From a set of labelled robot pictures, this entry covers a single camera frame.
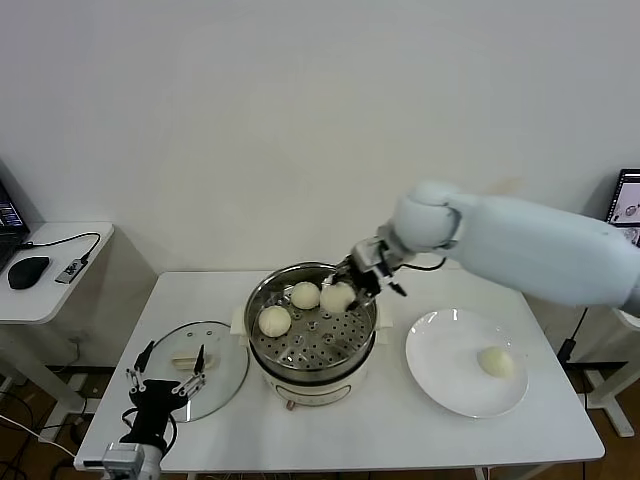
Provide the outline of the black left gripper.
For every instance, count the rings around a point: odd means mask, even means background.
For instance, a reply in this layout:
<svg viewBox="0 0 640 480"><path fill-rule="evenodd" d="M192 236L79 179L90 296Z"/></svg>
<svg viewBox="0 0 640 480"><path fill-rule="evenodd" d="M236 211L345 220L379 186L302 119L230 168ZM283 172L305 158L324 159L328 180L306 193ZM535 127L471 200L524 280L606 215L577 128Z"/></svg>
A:
<svg viewBox="0 0 640 480"><path fill-rule="evenodd" d="M151 340L140 352L132 367L126 369L130 386L129 398L137 412L130 431L124 436L125 443L165 443L164 434L171 414L183 408L188 398L195 395L205 384L205 345L199 348L193 372L183 380L146 380L146 371L155 341Z"/></svg>

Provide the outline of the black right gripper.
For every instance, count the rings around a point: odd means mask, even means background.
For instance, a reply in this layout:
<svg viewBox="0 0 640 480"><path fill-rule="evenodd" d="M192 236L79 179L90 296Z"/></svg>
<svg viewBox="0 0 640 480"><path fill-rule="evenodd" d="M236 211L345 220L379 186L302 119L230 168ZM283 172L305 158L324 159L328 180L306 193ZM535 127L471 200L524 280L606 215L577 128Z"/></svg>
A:
<svg viewBox="0 0 640 480"><path fill-rule="evenodd" d="M367 308L375 301L375 297L381 293L378 277L372 271L361 272L357 268L336 267L322 280L323 287L338 283L349 284L356 295L356 298L348 305L349 311Z"/></svg>

